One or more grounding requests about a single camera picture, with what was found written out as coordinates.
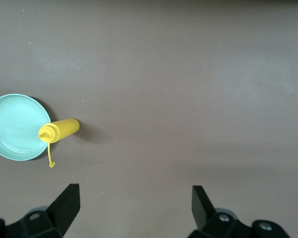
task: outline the turquoise plate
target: turquoise plate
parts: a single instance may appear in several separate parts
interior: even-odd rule
[[[47,148],[38,138],[41,126],[51,122],[46,110],[21,94],[0,97],[0,155],[17,161],[31,160]]]

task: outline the plate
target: plate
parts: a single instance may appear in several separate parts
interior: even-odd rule
[[[0,155],[17,161],[31,160],[48,144],[38,138],[39,129],[51,122],[46,110],[21,94],[0,97]]]

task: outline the silver bolt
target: silver bolt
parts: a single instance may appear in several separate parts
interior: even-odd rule
[[[219,219],[220,219],[222,222],[228,222],[228,221],[229,221],[229,217],[228,217],[228,215],[226,215],[226,214],[220,214],[220,215],[219,215]]]
[[[39,216],[40,216],[40,213],[34,213],[34,214],[32,214],[32,215],[29,217],[29,219],[30,219],[30,220],[35,220],[35,219],[37,219]]]
[[[267,222],[261,222],[259,224],[260,228],[266,231],[271,231],[272,227]]]

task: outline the gray surface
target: gray surface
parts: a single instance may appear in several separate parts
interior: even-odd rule
[[[81,122],[53,169],[0,156],[0,217],[78,182],[67,238],[184,238],[201,184],[298,238],[298,2],[142,2],[0,1],[0,96]]]

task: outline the yellow squeeze bottle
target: yellow squeeze bottle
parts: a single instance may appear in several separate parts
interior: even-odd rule
[[[47,123],[39,130],[38,137],[48,143],[48,156],[50,161],[50,167],[55,165],[55,162],[51,161],[50,143],[55,143],[65,137],[74,134],[79,130],[79,122],[75,118],[68,118],[51,123]]]

